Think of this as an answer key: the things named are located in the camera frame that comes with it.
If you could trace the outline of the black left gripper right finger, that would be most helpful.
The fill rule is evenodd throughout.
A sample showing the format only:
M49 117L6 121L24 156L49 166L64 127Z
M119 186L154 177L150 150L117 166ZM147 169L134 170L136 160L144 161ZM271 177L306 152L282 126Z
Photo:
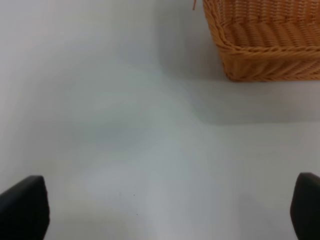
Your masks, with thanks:
M292 201L290 218L299 240L320 239L320 177L311 172L298 175Z

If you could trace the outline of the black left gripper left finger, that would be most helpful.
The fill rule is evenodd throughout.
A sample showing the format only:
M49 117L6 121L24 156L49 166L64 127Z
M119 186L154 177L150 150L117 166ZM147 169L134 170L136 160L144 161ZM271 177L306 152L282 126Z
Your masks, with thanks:
M50 224L45 179L31 175L0 195L0 238L43 240Z

